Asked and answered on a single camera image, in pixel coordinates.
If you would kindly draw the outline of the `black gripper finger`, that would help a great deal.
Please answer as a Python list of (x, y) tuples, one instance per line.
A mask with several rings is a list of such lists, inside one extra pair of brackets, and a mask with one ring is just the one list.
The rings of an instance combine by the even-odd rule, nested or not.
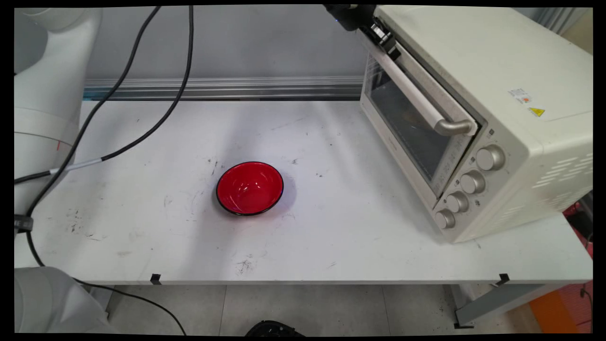
[(401, 55), (398, 49), (398, 41), (395, 37), (385, 37), (382, 39), (382, 50), (392, 60), (395, 61)]
[(393, 36), (390, 30), (379, 19), (373, 19), (369, 28), (369, 36), (373, 43), (380, 47), (390, 47), (393, 43)]

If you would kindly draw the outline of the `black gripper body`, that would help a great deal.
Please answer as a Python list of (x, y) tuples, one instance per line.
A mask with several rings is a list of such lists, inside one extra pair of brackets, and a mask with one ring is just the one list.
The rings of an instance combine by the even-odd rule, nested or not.
[(324, 5), (347, 32), (370, 28), (374, 24), (373, 13), (377, 5)]

